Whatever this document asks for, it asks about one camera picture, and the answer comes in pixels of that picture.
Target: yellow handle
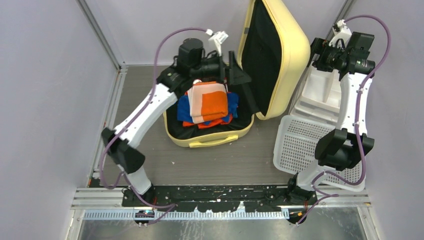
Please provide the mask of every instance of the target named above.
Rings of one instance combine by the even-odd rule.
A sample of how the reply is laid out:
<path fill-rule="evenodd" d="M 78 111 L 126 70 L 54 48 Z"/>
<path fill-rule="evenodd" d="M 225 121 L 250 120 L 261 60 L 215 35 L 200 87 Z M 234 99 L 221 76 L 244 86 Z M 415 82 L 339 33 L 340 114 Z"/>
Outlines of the yellow handle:
<path fill-rule="evenodd" d="M 225 139 L 221 139 L 221 140 L 216 140 L 216 141 L 209 141 L 209 142 L 192 142 L 190 143 L 188 146 L 190 148 L 203 148 L 203 147 L 212 147 L 212 146 L 216 146 L 216 145 L 220 145 L 220 144 L 225 144 L 225 143 L 229 143 L 231 141 L 237 140 L 239 139 L 238 135 L 231 135 L 228 136 Z"/>

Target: folded clothes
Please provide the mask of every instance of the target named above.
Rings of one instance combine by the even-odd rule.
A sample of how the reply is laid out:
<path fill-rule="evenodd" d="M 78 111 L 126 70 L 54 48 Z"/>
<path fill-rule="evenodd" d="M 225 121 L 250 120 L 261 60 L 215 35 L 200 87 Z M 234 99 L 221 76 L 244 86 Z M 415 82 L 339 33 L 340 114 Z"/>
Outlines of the folded clothes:
<path fill-rule="evenodd" d="M 199 129 L 210 128 L 219 124 L 229 124 L 233 118 L 237 118 L 237 107 L 239 105 L 239 96 L 233 92 L 227 92 L 227 107 L 228 114 L 219 119 L 205 121 L 198 123 Z M 178 121 L 182 121 L 184 127 L 196 125 L 193 118 L 190 116 L 190 101 L 188 95 L 184 95 L 179 98 L 177 104 L 176 118 Z"/>
<path fill-rule="evenodd" d="M 228 115 L 227 90 L 223 84 L 215 81 L 198 82 L 187 91 L 187 95 L 190 116 L 195 124 Z"/>

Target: blue cloth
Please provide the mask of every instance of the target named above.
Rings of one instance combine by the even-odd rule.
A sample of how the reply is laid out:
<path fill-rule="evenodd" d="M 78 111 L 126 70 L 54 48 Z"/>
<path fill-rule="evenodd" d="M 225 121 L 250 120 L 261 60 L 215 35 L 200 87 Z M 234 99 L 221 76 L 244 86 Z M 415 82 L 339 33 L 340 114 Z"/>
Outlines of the blue cloth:
<path fill-rule="evenodd" d="M 230 114 L 233 118 L 237 118 L 237 106 L 239 105 L 239 96 L 234 92 L 227 92 L 226 98 L 228 100 L 228 115 L 221 118 L 224 122 L 230 121 Z M 193 118 L 190 116 L 189 96 L 183 95 L 179 98 L 176 108 L 176 119 L 178 121 L 193 123 Z M 205 121 L 205 125 L 209 125 L 211 121 Z"/>

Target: suitcase lid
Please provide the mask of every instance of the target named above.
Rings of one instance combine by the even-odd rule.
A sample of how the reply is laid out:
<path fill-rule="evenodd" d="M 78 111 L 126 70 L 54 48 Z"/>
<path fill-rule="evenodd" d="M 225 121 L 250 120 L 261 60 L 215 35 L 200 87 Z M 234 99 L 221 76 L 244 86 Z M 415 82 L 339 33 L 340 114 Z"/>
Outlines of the suitcase lid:
<path fill-rule="evenodd" d="M 281 115 L 310 58 L 310 44 L 281 0 L 250 0 L 237 63 L 249 83 L 261 120 Z"/>

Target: suitcase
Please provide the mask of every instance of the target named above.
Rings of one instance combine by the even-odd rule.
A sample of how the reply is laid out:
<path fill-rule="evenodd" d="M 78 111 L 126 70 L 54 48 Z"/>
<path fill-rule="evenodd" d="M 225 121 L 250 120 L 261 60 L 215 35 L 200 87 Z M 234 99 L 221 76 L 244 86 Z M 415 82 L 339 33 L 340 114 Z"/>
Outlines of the suitcase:
<path fill-rule="evenodd" d="M 174 104 L 163 114 L 166 133 L 178 146 L 190 148 L 212 147 L 243 137 L 255 115 L 267 120 L 287 109 L 309 58 L 308 38 L 282 0 L 251 0 L 237 63 L 252 78 L 249 86 L 255 106 L 243 98 L 240 87 L 228 86 L 229 91 L 240 95 L 238 118 L 205 129 L 183 127 Z"/>

